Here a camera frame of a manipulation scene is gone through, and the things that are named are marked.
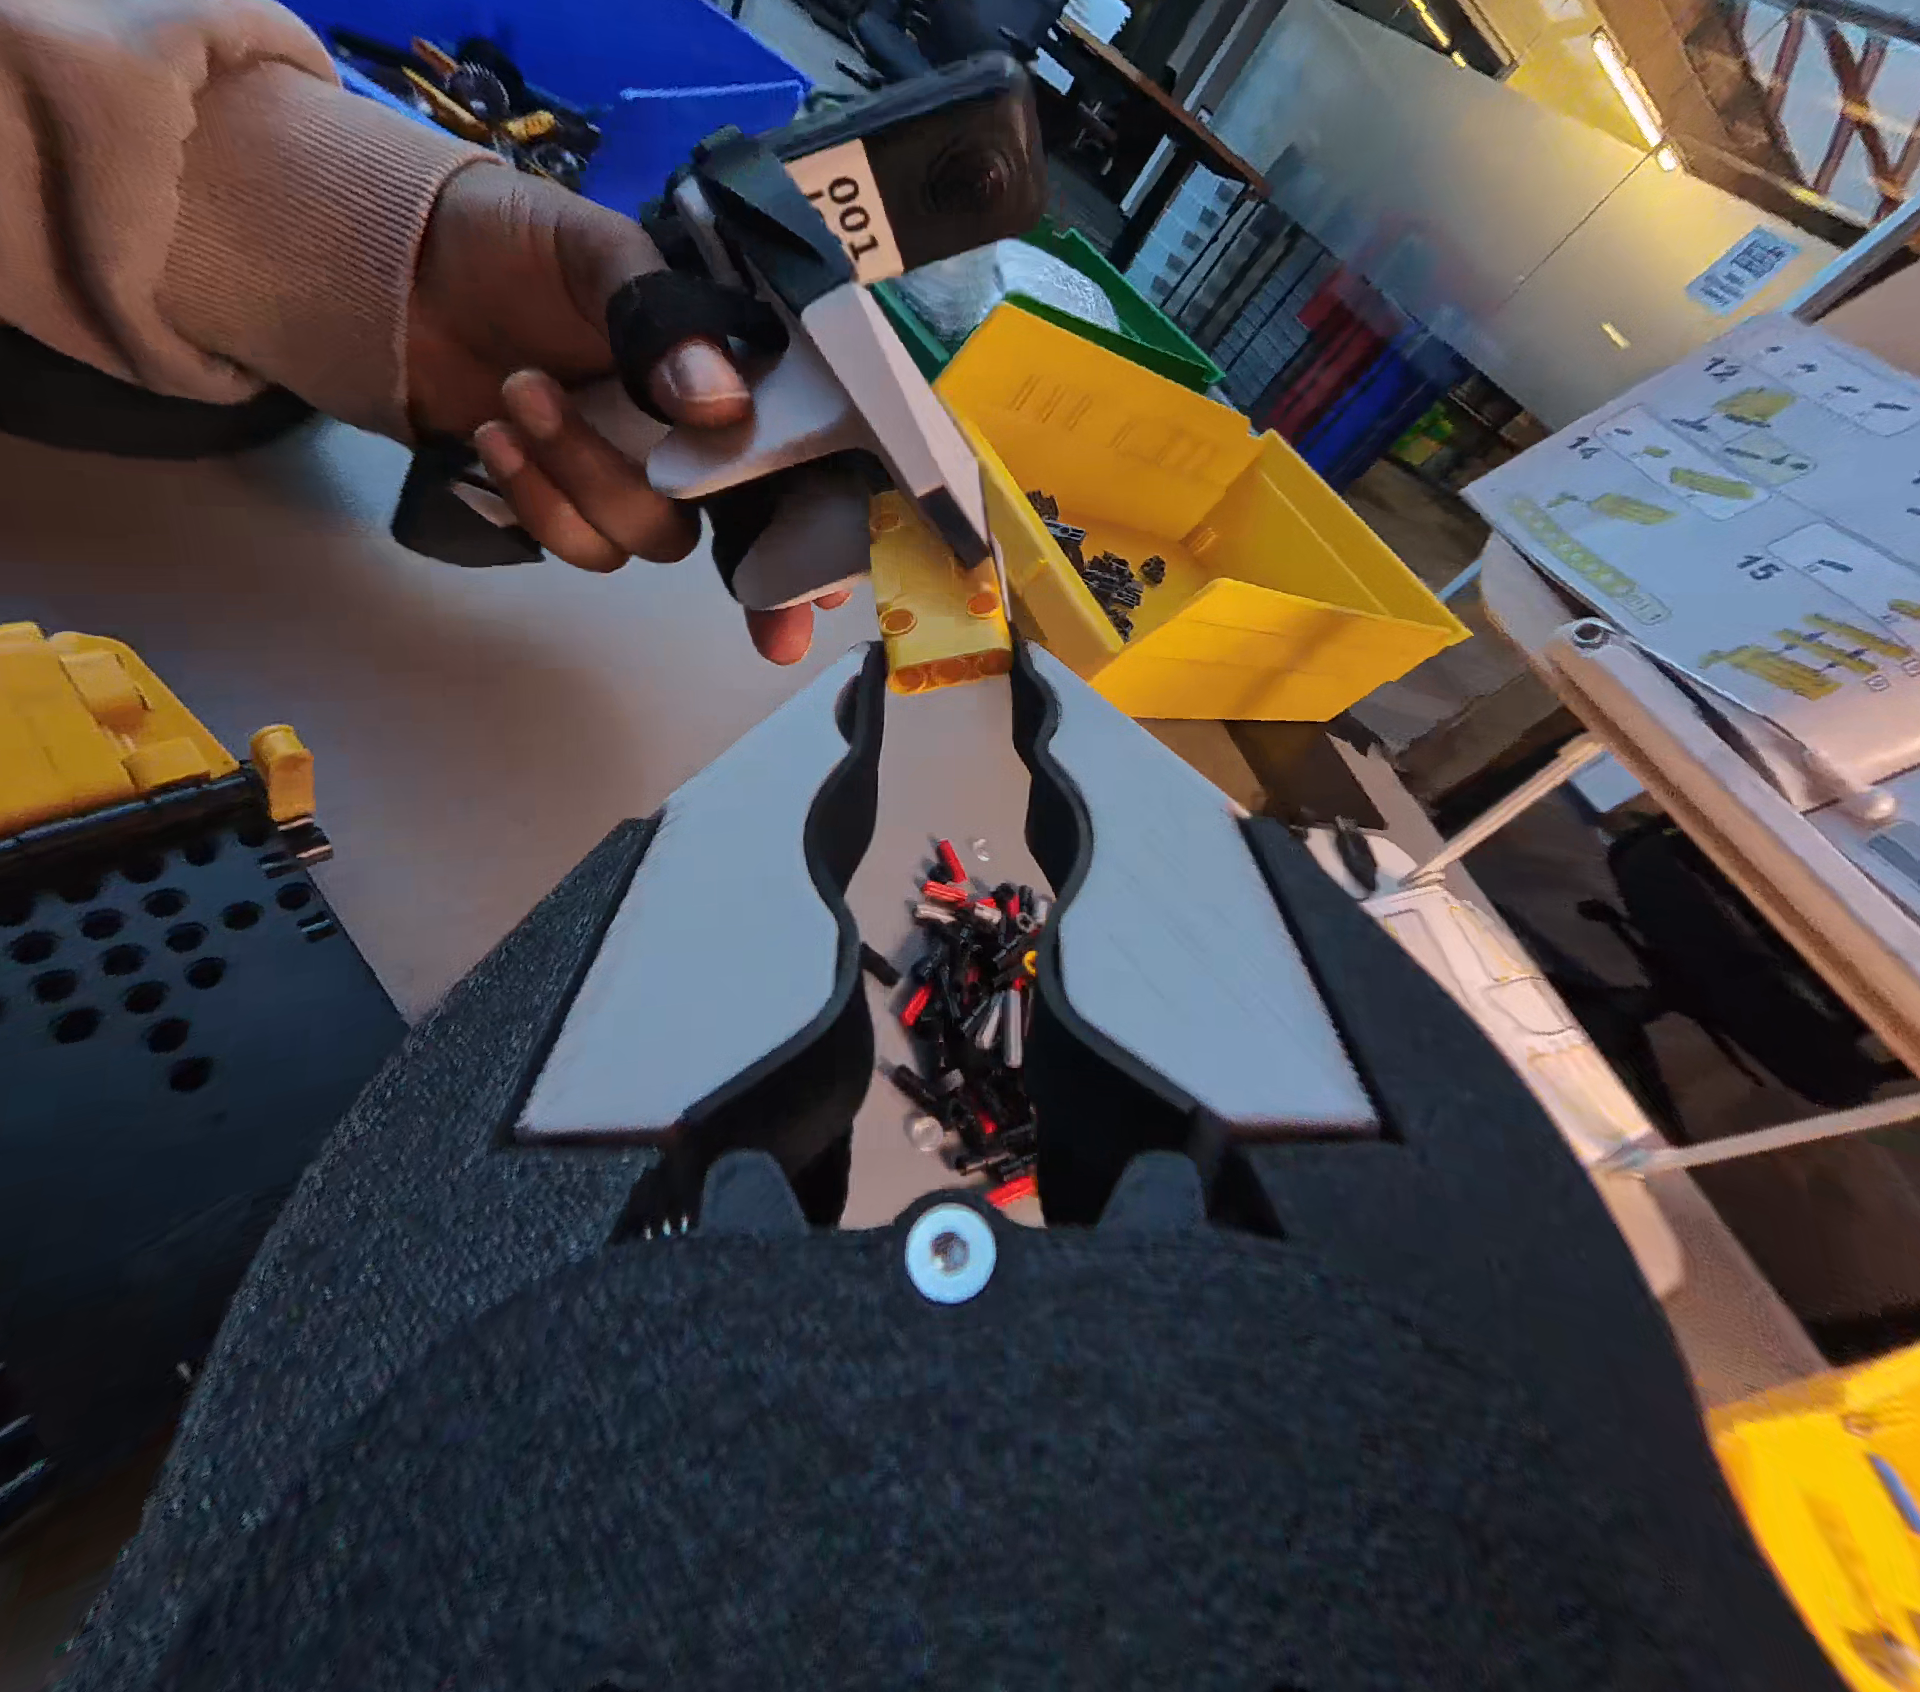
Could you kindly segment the wall notice sheet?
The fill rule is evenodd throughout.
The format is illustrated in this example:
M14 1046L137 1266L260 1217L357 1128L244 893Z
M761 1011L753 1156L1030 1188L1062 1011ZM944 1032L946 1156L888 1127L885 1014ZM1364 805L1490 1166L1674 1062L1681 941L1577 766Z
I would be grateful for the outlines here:
M1803 254L1799 241L1756 226L1689 282L1686 298L1717 319L1739 317Z

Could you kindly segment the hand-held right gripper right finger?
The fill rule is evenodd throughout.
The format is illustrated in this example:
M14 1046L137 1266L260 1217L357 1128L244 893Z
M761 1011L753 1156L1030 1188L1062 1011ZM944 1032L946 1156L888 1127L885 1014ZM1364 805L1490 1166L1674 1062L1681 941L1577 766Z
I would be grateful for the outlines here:
M1152 1099L1253 1143L1369 1140L1380 1111L1250 840L1250 812L1046 649L1021 644L1043 990Z

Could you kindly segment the pile of small building pins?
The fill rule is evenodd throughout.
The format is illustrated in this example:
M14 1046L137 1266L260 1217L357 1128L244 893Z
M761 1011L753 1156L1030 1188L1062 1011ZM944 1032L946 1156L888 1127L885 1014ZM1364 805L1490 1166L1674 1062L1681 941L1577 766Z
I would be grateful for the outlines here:
M1029 1083L1048 901L995 880L988 853L928 844L910 897L912 954L871 957L901 1057L878 1062L909 1136L997 1211L1041 1206L1041 1115Z

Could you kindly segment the grey desk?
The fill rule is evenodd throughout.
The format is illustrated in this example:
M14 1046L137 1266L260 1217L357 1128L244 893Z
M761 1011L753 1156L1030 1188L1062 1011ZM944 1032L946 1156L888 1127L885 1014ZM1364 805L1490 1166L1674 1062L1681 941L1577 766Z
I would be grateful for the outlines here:
M53 447L5 386L5 622L104 634L247 745L407 1032L189 1384L67 1689L1836 1689L1663 1309L1501 1049L1289 829L1261 870L1379 1111L1253 1140L1044 994L1011 680L885 693L836 1021L690 1131L516 1119L662 805L833 663L703 560L391 541L404 465ZM783 680L781 695L773 684ZM930 843L1048 903L1039 1206L909 1134L871 958Z

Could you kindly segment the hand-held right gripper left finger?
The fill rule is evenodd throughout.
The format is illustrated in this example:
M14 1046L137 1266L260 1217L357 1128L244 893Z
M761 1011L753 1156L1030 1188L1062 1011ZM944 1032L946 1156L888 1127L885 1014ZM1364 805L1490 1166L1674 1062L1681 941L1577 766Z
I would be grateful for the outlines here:
M520 1144L684 1134L845 1012L887 661L852 649L660 807L514 1122Z

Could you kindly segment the yellow holed building brick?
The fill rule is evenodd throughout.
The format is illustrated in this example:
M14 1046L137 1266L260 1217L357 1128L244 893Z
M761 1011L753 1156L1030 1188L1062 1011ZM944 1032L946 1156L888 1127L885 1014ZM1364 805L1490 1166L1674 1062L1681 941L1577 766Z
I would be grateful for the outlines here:
M1012 628L993 557L964 569L899 490L871 501L871 583L887 689L903 698L1012 671Z

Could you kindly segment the stack of storage drawers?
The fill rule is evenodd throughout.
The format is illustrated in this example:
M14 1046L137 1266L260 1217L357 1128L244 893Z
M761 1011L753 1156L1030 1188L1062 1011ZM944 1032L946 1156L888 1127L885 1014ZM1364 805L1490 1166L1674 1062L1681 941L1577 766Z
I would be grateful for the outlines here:
M1213 364L1213 391L1337 490L1476 379L1437 322L1211 169L1189 171L1123 273Z

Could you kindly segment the green storage bin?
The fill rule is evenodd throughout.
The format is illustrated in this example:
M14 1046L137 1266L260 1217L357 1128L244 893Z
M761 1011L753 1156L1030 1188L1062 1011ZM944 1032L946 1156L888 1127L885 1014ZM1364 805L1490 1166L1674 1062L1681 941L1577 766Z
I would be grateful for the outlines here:
M1051 221L1044 221L1021 241L1060 256L1093 278L1095 285L1104 289L1121 319L1121 330L1107 333L1077 322L1071 325L1064 312L1051 312L1043 307L1032 307L1022 298L1003 307L1014 309L1029 319L1064 330L1071 337L1113 352L1121 360L1141 367L1142 370L1148 370L1163 381L1180 384L1189 391L1208 394L1223 381L1223 368L1211 360L1208 354L1178 325L1175 325L1168 315L1151 305L1141 290L1136 290L1093 244L1093 241L1085 238L1079 231L1062 229ZM904 342L920 374L930 382L941 379L941 374L959 357L963 346L988 325L991 317L998 309L1003 309L998 307L964 342L948 346L944 338L933 334L918 315L904 305L892 282L895 278L885 280L875 289L877 305Z

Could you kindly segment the heap of gears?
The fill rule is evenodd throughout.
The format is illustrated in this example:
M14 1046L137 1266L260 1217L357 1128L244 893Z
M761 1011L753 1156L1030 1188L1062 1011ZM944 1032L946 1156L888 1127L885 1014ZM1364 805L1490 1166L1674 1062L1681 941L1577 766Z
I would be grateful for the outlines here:
M376 97L513 169L583 193L604 144L602 115L540 88L482 37L454 48L415 37L395 44L348 26L324 31L348 91Z

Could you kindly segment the person's left forearm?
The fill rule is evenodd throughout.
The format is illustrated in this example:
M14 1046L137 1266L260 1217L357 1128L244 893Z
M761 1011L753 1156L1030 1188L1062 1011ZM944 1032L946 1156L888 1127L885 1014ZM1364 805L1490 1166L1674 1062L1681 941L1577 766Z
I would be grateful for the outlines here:
M420 244L482 152L275 0L2 0L2 320L205 405L407 439Z

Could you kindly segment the yellow storage bin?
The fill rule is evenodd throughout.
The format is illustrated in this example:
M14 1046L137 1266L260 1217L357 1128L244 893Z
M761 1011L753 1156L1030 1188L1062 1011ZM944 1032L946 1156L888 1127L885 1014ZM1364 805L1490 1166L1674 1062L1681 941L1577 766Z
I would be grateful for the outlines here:
M1014 622L1136 720L1328 723L1471 628L1299 456L1230 406L998 309L934 391L980 465ZM1166 558L1123 644L1048 538Z
M1855 1690L1918 1686L1918 1347L1707 1412L1760 1551Z

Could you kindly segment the heap of small black pieces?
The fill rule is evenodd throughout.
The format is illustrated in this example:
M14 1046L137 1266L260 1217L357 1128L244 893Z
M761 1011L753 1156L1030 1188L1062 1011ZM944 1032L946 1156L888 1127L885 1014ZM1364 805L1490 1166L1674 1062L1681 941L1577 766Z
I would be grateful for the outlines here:
M1152 552L1141 560L1130 560L1108 551L1088 552L1088 531L1069 523L1053 495L1032 488L1025 497L1048 538L1080 576L1101 615L1115 627L1121 644L1130 644L1146 595L1156 593L1168 578L1170 569L1165 555Z

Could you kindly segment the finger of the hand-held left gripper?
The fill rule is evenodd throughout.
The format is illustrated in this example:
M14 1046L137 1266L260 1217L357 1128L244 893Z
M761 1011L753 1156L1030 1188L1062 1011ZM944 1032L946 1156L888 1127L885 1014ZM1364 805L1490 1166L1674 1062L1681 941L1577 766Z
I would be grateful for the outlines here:
M980 460L871 293L842 285L807 309L807 337L871 436L895 490L973 572L995 555Z

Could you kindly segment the white booklet stand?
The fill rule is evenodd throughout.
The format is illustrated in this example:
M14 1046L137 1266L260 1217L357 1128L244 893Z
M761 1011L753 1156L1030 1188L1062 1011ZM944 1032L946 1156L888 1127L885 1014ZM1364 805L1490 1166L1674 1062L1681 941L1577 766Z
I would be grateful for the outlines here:
M1869 1041L1916 1075L1916 915L1719 738L1711 710L1683 704L1681 687L1643 649L1598 621L1578 621L1550 634L1544 653L1584 735L1539 775L1426 862L1386 850L1354 872L1369 837L1337 827L1315 829L1308 848L1501 1051L1600 1185L1650 1291L1668 1300L1704 1277L1656 1181L1916 1124L1915 1083L1879 1099L1853 1078ZM1449 886L1455 865L1604 757L1640 783L1754 916L1729 944L1713 943L1703 904L1666 933L1628 919L1649 984L1617 996L1621 1030L1644 1036L1656 1016L1690 1016L1741 1068L1799 1100L1821 1100L1816 1112L1678 1140L1650 1068L1610 1057L1608 1039L1589 1028L1594 998L1570 1004L1573 979L1550 973L1544 947L1524 944L1515 926Z

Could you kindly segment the clear plastic bag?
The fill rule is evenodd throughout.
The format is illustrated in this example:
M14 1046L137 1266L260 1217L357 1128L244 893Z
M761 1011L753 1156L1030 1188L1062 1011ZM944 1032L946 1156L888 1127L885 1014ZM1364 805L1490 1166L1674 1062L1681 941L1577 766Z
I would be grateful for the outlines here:
M890 285L948 346L964 342L998 307L1016 298L1064 315L1074 326L1107 334L1123 330L1123 320L1098 282L1060 256L1019 238L918 264Z

